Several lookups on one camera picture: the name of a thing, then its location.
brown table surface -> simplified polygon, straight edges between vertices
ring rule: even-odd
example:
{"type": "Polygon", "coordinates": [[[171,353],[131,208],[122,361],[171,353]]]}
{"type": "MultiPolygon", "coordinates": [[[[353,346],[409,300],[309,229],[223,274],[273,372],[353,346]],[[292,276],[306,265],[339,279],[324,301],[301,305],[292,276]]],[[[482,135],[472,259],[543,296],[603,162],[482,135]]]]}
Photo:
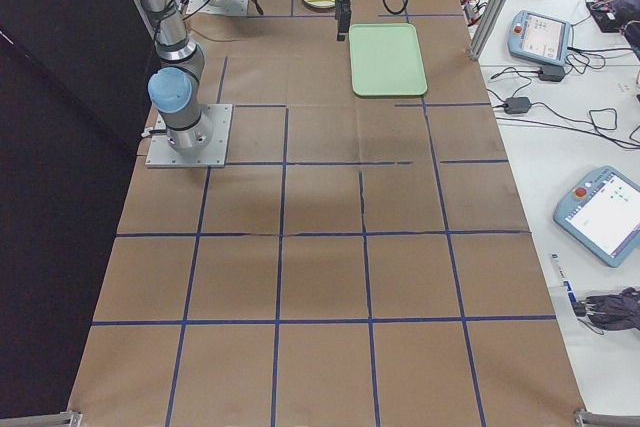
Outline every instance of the brown table surface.
{"type": "Polygon", "coordinates": [[[457,0],[353,2],[353,23],[418,31],[428,92],[395,99],[353,94],[332,11],[260,1],[192,21],[200,101],[235,104],[228,163],[147,169],[141,144],[70,408],[91,427],[573,425],[457,0]]]}

power adapter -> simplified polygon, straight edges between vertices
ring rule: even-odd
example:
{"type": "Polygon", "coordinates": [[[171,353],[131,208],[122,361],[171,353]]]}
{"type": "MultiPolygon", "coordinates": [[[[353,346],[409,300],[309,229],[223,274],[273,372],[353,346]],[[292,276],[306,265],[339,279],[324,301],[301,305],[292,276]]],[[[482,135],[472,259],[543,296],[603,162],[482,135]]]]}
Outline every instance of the power adapter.
{"type": "Polygon", "coordinates": [[[505,114],[526,114],[531,109],[529,97],[509,97],[503,106],[505,114]]]}
{"type": "Polygon", "coordinates": [[[545,82],[561,82],[565,75],[564,68],[559,65],[542,65],[538,78],[545,82]]]}

black wall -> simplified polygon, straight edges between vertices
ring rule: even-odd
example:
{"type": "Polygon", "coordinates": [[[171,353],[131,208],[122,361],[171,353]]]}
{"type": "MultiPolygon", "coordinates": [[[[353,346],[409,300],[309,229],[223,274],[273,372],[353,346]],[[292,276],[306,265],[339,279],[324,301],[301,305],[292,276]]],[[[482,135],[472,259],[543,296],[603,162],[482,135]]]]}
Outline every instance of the black wall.
{"type": "MultiPolygon", "coordinates": [[[[0,418],[66,409],[148,111],[131,0],[2,0],[0,418]]],[[[158,66],[155,58],[150,71],[158,66]]]]}

green plate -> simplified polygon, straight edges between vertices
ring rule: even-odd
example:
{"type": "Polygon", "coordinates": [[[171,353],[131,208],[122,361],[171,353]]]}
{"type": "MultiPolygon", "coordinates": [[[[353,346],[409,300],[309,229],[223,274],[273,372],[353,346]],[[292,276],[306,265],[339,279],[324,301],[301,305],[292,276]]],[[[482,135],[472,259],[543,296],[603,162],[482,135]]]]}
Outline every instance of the green plate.
{"type": "Polygon", "coordinates": [[[356,24],[349,29],[351,84],[362,97],[418,96],[427,91],[411,24],[356,24]]]}

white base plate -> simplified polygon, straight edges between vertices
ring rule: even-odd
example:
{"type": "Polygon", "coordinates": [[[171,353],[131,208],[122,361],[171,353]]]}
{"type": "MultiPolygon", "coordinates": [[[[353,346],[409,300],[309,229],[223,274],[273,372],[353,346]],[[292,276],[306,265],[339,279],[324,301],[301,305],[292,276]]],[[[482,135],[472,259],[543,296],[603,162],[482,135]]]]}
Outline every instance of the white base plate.
{"type": "MultiPolygon", "coordinates": [[[[208,116],[213,124],[211,141],[203,148],[189,153],[174,150],[169,145],[166,134],[154,135],[147,153],[147,167],[224,167],[232,114],[231,104],[204,105],[202,115],[208,116]]],[[[165,128],[164,120],[158,115],[154,129],[165,128]]]]}
{"type": "MultiPolygon", "coordinates": [[[[198,13],[228,15],[230,17],[243,17],[247,15],[249,0],[221,0],[217,5],[213,5],[214,1],[215,0],[211,0],[211,2],[202,7],[198,13]]],[[[189,0],[186,14],[189,15],[198,10],[200,6],[202,6],[202,2],[203,0],[189,0]]]]}

